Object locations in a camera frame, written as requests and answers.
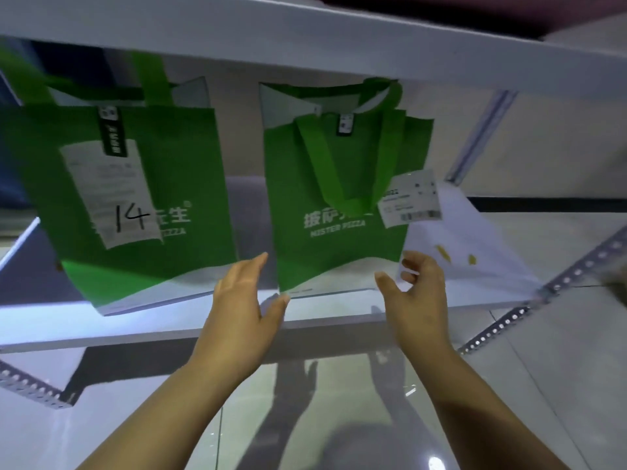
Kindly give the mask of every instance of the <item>forearm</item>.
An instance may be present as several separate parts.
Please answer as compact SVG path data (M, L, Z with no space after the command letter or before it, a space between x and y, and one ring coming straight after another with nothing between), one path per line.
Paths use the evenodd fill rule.
M186 365L172 374L80 470L184 469L208 423L236 384Z
M408 358L463 470L567 468L450 346Z

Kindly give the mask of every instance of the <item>black baseboard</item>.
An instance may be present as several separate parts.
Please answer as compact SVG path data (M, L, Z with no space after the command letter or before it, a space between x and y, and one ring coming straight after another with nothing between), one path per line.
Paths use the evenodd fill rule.
M627 198L521 198L470 196L481 212L627 212Z

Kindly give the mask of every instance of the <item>person's left hand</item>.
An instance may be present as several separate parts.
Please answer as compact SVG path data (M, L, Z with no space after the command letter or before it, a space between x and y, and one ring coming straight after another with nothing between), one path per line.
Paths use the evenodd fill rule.
M265 316L257 301L257 281L268 260L267 252L237 262L217 283L213 306L202 327L188 366L219 373L238 386L262 363L278 332L290 297L274 300Z

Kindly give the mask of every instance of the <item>yellow mark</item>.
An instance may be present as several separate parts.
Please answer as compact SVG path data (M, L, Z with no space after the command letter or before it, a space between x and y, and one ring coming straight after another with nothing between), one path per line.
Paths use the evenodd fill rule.
M451 256L448 255L448 252L446 252L446 249L442 245L437 244L435 248L438 250L440 255L444 258L444 260L446 260L447 262L451 262Z

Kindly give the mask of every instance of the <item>green bag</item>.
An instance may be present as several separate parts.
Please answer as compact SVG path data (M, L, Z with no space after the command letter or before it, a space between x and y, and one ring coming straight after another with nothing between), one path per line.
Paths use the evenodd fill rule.
M2 112L2 135L65 272L104 315L211 292L237 260L214 111L176 107L176 88L168 84L161 59L134 53L133 60L143 96L137 89L98 91L45 78L20 58L0 51L0 69L23 104ZM118 144L112 137L105 144L102 129L108 120L102 120L103 111L94 106L60 107L52 88L74 99L93 96L108 105L133 101L147 106L118 107L126 140ZM120 210L120 204L114 215L108 209L113 203L85 200L81 191L91 187L89 178L77 177L77 166L67 157L64 161L77 145L79 150L96 145L101 152L95 157L98 162L143 169L143 175L132 170L137 175L128 181L137 181L133 184L138 191L147 185L153 216L138 206ZM135 194L123 190L126 178L115 176L121 182L107 185L113 184L118 196ZM102 220L94 208L106 209ZM117 218L117 230L107 223L106 236L99 221L110 217ZM124 234L140 239L118 244L121 224L130 229ZM154 238L146 239L145 230L151 227Z
M374 287L396 274L407 226L377 204L394 175L423 168L432 120L396 110L401 86L261 85L265 174L279 289L294 297ZM354 113L342 134L343 114Z

